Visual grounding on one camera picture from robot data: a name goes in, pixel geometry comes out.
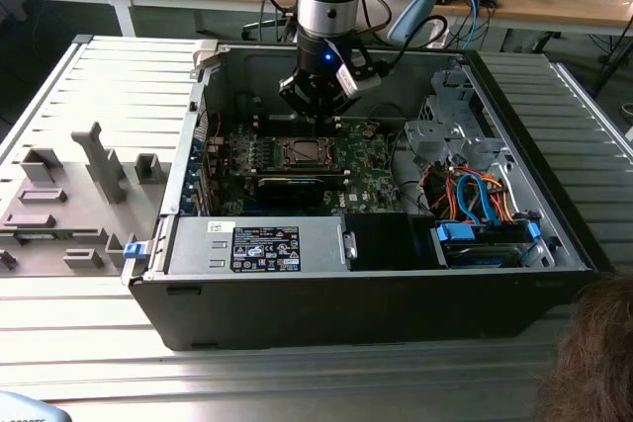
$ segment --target warning label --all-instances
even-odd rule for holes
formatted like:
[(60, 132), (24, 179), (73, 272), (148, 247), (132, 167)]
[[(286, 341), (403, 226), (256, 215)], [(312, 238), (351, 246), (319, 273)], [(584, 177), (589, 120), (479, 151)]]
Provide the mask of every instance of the warning label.
[(299, 228), (236, 227), (230, 268), (234, 272), (299, 272)]

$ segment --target circuit board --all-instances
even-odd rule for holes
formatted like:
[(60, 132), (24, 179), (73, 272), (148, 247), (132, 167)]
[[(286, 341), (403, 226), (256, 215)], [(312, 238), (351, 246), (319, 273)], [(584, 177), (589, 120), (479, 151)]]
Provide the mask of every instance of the circuit board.
[[(327, 138), (266, 137), (239, 127), (225, 137), (224, 144), (226, 170), (218, 183), (220, 215), (402, 211), (387, 165), (385, 137), (373, 125), (348, 124), (338, 136)], [(261, 184), (261, 179), (255, 177), (261, 176), (262, 169), (294, 180), (309, 180), (306, 177), (315, 172), (312, 180), (343, 185), (324, 190), (317, 204), (264, 206), (255, 194)]]

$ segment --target sticker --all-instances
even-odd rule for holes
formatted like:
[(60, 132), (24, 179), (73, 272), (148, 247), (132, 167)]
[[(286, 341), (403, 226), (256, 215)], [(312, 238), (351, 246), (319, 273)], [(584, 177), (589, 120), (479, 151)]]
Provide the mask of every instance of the sticker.
[(235, 221), (209, 221), (207, 232), (233, 232)]
[(301, 271), (298, 227), (234, 227), (234, 223), (231, 225), (233, 243), (230, 268), (232, 271), (247, 273)]
[(52, 234), (16, 234), (18, 239), (55, 239)]

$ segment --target motherboard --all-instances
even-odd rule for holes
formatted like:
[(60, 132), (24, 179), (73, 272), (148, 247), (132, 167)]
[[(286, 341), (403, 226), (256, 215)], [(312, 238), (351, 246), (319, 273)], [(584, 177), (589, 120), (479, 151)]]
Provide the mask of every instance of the motherboard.
[(238, 126), (210, 139), (204, 167), (215, 215), (330, 215), (402, 211), (379, 126), (335, 136), (266, 136)]

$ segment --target person's hair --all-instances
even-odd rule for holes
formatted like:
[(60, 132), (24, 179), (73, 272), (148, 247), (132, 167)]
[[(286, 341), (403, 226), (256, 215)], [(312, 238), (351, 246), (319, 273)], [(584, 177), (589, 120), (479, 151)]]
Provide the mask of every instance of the person's hair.
[(633, 421), (633, 279), (586, 288), (541, 386), (543, 422)]

